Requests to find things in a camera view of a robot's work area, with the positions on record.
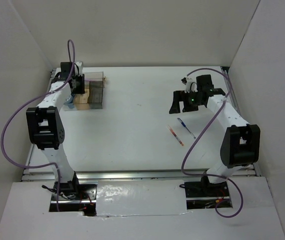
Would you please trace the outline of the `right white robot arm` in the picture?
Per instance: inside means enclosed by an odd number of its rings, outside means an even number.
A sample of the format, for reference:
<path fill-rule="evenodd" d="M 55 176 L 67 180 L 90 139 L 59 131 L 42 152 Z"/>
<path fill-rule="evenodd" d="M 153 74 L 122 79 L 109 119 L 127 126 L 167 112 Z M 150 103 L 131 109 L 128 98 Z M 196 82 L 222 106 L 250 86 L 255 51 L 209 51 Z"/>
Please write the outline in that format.
<path fill-rule="evenodd" d="M 258 161 L 261 130 L 238 114 L 224 90 L 214 87 L 211 75 L 200 75 L 195 80 L 184 77 L 182 83 L 185 89 L 174 91 L 169 113 L 195 112 L 204 106 L 214 114 L 225 131 L 219 150 L 220 159 L 204 173 L 200 185 L 204 195 L 212 196 L 217 192 L 218 184 L 242 167 Z"/>

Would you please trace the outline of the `red ballpoint pen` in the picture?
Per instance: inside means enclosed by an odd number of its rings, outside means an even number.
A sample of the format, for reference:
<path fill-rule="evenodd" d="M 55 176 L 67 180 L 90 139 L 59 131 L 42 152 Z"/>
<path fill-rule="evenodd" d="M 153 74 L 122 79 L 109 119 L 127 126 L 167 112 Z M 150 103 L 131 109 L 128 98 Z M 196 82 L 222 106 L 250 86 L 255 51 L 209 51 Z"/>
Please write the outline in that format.
<path fill-rule="evenodd" d="M 180 140 L 180 138 L 177 136 L 177 134 L 174 132 L 174 130 L 169 125 L 167 125 L 167 128 L 169 129 L 171 134 L 175 137 L 175 139 L 179 142 L 179 144 L 181 146 L 184 146 L 184 143 Z"/>

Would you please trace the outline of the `blue patterned tape roll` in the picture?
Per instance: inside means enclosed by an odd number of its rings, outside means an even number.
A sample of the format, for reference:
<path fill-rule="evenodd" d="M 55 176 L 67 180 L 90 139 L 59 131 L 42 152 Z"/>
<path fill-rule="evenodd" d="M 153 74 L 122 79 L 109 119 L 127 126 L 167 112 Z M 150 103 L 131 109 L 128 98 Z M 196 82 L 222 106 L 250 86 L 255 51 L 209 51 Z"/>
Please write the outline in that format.
<path fill-rule="evenodd" d="M 70 104 L 72 104 L 73 103 L 73 96 L 72 95 L 69 95 L 67 98 L 66 98 L 66 100 L 65 100 L 65 102 L 64 102 L 64 105 L 70 105 Z"/>

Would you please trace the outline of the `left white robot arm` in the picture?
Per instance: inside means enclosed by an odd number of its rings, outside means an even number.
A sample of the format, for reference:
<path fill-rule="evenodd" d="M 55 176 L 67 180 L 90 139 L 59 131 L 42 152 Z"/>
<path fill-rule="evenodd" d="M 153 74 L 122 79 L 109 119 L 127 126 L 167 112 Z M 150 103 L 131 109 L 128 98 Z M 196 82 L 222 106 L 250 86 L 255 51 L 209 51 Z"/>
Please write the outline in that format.
<path fill-rule="evenodd" d="M 50 85 L 50 94 L 36 107 L 26 110 L 29 139 L 52 165 L 55 183 L 50 191 L 67 200 L 79 198 L 81 186 L 63 147 L 66 134 L 60 110 L 75 95 L 84 93 L 85 76 L 82 67 L 71 61 L 61 62 L 60 72 Z"/>

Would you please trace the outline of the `blue ballpoint pen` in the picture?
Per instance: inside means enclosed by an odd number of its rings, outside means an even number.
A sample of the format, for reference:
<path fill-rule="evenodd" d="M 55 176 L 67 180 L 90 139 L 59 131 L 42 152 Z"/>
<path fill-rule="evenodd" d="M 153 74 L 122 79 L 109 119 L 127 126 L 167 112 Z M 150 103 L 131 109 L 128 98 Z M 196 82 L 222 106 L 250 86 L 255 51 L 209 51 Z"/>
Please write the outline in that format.
<path fill-rule="evenodd" d="M 181 123 L 181 125 L 188 131 L 188 133 L 194 138 L 196 139 L 196 136 L 188 129 L 188 127 L 186 126 L 186 124 L 183 122 L 183 120 L 181 118 L 177 118 L 177 120 Z"/>

